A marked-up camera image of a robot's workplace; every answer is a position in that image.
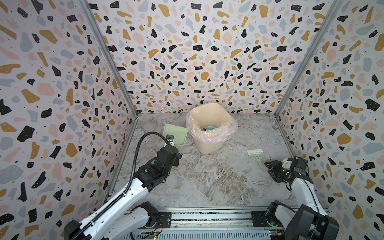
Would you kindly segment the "green hand brush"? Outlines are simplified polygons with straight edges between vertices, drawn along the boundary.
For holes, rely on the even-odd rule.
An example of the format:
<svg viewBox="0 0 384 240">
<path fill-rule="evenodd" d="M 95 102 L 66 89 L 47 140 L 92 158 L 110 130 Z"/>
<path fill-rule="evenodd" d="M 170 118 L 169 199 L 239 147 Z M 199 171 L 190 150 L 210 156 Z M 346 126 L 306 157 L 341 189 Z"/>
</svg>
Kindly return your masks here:
<svg viewBox="0 0 384 240">
<path fill-rule="evenodd" d="M 247 150 L 248 156 L 251 160 L 255 160 L 261 169 L 262 172 L 265 171 L 264 165 L 262 163 L 262 160 L 265 159 L 266 155 L 262 149 L 257 150 Z"/>
</svg>

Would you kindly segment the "green plastic dustpan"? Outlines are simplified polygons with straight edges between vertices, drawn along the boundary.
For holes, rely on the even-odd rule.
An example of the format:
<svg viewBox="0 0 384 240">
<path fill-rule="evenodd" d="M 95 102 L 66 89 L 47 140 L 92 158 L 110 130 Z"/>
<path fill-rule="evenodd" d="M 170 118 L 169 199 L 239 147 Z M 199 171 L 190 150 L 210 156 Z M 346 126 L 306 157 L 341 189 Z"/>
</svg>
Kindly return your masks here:
<svg viewBox="0 0 384 240">
<path fill-rule="evenodd" d="M 163 136 L 166 138 L 167 135 L 174 135 L 174 146 L 181 147 L 185 144 L 187 140 L 188 131 L 188 128 L 183 128 L 165 123 Z"/>
</svg>

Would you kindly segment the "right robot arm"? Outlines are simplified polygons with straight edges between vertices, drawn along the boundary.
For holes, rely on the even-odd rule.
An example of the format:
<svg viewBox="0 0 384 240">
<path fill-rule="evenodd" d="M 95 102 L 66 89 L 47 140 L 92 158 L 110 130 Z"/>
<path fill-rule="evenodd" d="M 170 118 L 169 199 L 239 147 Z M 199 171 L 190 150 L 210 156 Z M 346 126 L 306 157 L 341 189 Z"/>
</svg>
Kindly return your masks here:
<svg viewBox="0 0 384 240">
<path fill-rule="evenodd" d="M 335 240 L 339 223 L 330 217 L 316 196 L 314 182 L 309 176 L 308 161 L 293 157 L 264 163 L 277 183 L 285 183 L 297 200 L 298 210 L 279 202 L 272 202 L 265 213 L 267 223 L 282 227 L 286 240 Z"/>
</svg>

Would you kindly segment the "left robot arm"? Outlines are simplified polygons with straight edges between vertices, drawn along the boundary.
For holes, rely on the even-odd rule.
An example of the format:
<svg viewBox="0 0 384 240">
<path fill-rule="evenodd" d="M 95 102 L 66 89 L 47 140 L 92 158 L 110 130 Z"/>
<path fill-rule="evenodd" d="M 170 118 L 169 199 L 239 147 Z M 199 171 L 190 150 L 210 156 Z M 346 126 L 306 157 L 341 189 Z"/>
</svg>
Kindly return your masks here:
<svg viewBox="0 0 384 240">
<path fill-rule="evenodd" d="M 145 225 L 152 226 L 158 213 L 150 203 L 141 204 L 129 215 L 123 214 L 140 202 L 177 167 L 182 155 L 178 148 L 165 145 L 155 158 L 148 161 L 133 175 L 133 181 L 126 184 L 114 197 L 93 214 L 80 222 L 70 221 L 64 229 L 66 240 L 115 240 Z"/>
</svg>

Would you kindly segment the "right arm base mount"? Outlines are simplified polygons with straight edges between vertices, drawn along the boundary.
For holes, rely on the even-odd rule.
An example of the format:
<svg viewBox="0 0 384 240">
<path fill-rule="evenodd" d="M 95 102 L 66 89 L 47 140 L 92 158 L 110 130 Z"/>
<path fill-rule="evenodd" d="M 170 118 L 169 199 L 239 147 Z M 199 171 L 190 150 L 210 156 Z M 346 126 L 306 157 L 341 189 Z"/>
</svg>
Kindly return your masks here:
<svg viewBox="0 0 384 240">
<path fill-rule="evenodd" d="M 252 211 L 251 220 L 254 228 L 285 228 L 295 212 L 290 209 Z"/>
</svg>

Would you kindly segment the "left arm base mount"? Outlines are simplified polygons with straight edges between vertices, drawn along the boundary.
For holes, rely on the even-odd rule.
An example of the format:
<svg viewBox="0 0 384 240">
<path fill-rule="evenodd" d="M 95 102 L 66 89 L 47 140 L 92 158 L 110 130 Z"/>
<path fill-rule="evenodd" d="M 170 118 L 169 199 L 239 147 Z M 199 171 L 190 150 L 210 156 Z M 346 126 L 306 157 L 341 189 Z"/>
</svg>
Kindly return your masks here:
<svg viewBox="0 0 384 240">
<path fill-rule="evenodd" d="M 144 225 L 146 229 L 169 229 L 171 227 L 172 213 L 158 212 L 150 215 L 148 222 Z"/>
</svg>

